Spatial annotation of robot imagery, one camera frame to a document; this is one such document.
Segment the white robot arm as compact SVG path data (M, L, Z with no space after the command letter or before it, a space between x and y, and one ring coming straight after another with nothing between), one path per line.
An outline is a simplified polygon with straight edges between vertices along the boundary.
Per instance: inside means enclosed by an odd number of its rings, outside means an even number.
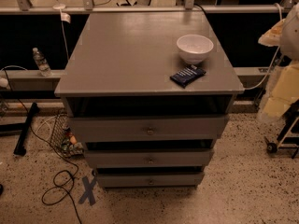
M280 47L280 52L291 59L286 67L269 80L262 113L280 118L299 100L299 4L292 7L287 17L263 34L258 43L267 47Z

